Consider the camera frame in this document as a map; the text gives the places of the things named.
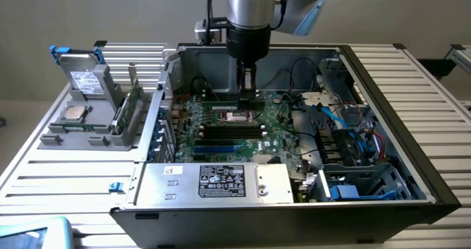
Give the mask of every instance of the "robotic arm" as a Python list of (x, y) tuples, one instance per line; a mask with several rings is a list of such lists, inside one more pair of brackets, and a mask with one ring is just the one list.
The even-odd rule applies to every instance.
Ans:
[(323, 4), (323, 0), (227, 0), (227, 18), (209, 17), (196, 23), (196, 39), (207, 44), (217, 43), (225, 29), (227, 50), (238, 60), (240, 101), (255, 97), (255, 63), (268, 54), (272, 30), (307, 35)]

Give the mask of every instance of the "motherboard chip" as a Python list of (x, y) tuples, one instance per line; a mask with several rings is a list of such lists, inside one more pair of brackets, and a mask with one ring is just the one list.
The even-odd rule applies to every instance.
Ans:
[(248, 121), (248, 113), (240, 112), (240, 113), (231, 113), (227, 112), (227, 121)]
[(83, 105), (75, 105), (67, 108), (67, 111), (64, 113), (64, 119), (65, 120), (79, 120), (79, 118), (84, 115), (87, 109), (85, 106)]

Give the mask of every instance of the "blue latch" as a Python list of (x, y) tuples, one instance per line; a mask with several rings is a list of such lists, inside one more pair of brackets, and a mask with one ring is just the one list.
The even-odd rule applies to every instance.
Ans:
[(124, 183), (113, 182), (108, 186), (108, 191), (109, 193), (124, 192), (123, 187), (124, 187)]
[(100, 48), (97, 46), (95, 47), (93, 52), (95, 52), (95, 55), (97, 57), (97, 62), (100, 64), (105, 64), (104, 57), (103, 57), (103, 52), (101, 52), (101, 50), (100, 50)]
[(57, 65), (60, 65), (60, 62), (59, 62), (59, 59), (56, 56), (56, 46), (55, 45), (49, 46), (49, 53), (52, 55), (53, 61), (56, 62)]
[(69, 53), (72, 49), (68, 46), (57, 47), (56, 52), (60, 54)]

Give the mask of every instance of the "white sticker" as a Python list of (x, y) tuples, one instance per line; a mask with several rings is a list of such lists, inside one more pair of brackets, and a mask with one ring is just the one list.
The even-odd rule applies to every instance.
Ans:
[(104, 94), (100, 81), (92, 72), (71, 71), (71, 75), (83, 94)]
[(165, 166), (163, 168), (163, 175), (183, 174), (183, 166)]

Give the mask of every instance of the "open computer chassis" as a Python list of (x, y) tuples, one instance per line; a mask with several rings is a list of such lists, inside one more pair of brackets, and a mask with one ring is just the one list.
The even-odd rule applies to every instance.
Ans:
[[(299, 58), (312, 64), (298, 64), (304, 73), (295, 74)], [(279, 76), (287, 64), (292, 68)], [(458, 199), (350, 46), (272, 45), (258, 64), (263, 109), (211, 104), (236, 92), (235, 67), (224, 45), (181, 44), (168, 57), (143, 131), (152, 136), (135, 202), (111, 209), (141, 248), (380, 243), (408, 226), (431, 224), (458, 209)], [(318, 77), (311, 76), (314, 69)], [(300, 97), (304, 104), (294, 104)], [(296, 123), (295, 114), (303, 113), (311, 117), (311, 130)], [(347, 139), (351, 126), (362, 134), (360, 151), (358, 138)], [(243, 129), (250, 131), (240, 137)], [(386, 140), (386, 153), (382, 147), (375, 150), (374, 133)], [(201, 142), (204, 137), (213, 143)], [(342, 140), (350, 142), (339, 145)], [(308, 158), (312, 145), (318, 148)], [(204, 196), (201, 169), (216, 165), (246, 170), (244, 183), (252, 186), (240, 188), (244, 195), (229, 191), (232, 196)], [(260, 188), (262, 176), (250, 172), (270, 165), (286, 167), (280, 177), (290, 178), (288, 188), (286, 184), (271, 188), (274, 193), (284, 191), (271, 200), (264, 199), (272, 193), (266, 196)], [(351, 167), (368, 169), (350, 183), (332, 184), (348, 181)], [(388, 185), (386, 173), (404, 189), (391, 196), (382, 188)], [(296, 175), (302, 177), (294, 186)], [(362, 187), (366, 181), (374, 185)], [(334, 189), (350, 184), (356, 193)]]

